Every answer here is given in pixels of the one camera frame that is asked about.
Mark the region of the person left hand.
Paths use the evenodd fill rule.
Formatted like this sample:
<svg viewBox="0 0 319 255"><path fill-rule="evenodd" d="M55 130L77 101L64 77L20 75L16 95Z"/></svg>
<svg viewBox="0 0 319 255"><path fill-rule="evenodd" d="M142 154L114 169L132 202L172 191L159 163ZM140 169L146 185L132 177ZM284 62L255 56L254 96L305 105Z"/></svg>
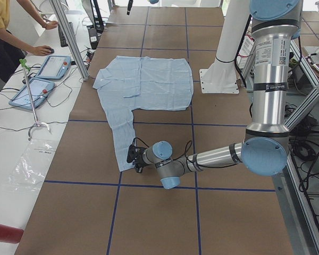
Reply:
<svg viewBox="0 0 319 255"><path fill-rule="evenodd" d="M55 29L58 27L58 22L57 21L49 21L49 22L45 22L43 24L43 28L46 30L51 30L51 29Z"/></svg>

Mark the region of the person right hand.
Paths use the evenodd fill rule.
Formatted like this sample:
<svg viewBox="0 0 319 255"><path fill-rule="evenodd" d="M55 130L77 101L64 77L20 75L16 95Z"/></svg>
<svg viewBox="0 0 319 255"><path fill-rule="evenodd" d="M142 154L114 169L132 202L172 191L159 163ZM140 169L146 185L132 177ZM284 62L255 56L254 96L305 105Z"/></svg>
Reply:
<svg viewBox="0 0 319 255"><path fill-rule="evenodd" d="M48 48L51 48L49 46L37 46L33 48L33 54L36 56L47 56L50 55L50 53L48 52Z"/></svg>

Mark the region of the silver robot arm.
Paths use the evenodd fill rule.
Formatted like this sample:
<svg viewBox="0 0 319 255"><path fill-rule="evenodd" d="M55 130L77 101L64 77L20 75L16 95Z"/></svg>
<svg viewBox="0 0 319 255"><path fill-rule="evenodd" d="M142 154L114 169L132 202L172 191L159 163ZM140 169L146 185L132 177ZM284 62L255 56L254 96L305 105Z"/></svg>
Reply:
<svg viewBox="0 0 319 255"><path fill-rule="evenodd" d="M290 43L300 33L302 1L247 1L253 20L254 85L252 122L243 142L172 158L172 146L160 141L150 147L129 147L127 162L137 172L154 165L164 188L180 184L181 176L208 168L244 164L251 172L272 176L287 163L289 130L284 124Z"/></svg>

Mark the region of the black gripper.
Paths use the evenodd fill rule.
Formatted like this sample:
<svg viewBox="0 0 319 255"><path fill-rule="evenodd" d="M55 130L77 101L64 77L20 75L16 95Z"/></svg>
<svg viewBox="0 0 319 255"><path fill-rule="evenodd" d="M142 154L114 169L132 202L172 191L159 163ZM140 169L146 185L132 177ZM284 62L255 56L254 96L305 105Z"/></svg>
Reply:
<svg viewBox="0 0 319 255"><path fill-rule="evenodd" d="M137 159L134 161L134 167L137 173L142 173L143 168L148 166L148 164L143 159L145 148L138 148L138 156Z"/></svg>

